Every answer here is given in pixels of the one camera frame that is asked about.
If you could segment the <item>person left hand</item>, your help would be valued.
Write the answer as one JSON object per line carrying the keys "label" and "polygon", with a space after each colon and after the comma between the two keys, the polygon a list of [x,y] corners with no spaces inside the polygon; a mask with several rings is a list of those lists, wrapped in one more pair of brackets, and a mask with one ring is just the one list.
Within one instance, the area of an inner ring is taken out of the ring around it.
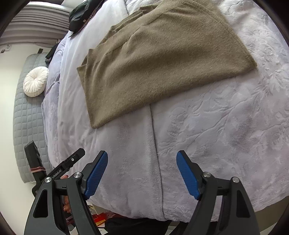
{"label": "person left hand", "polygon": [[[68,175],[63,175],[61,177],[61,179],[67,179],[69,176]],[[69,197],[68,196],[64,196],[64,206],[63,206],[63,210],[67,213],[71,213],[71,207],[70,207],[70,203],[69,203]]]}

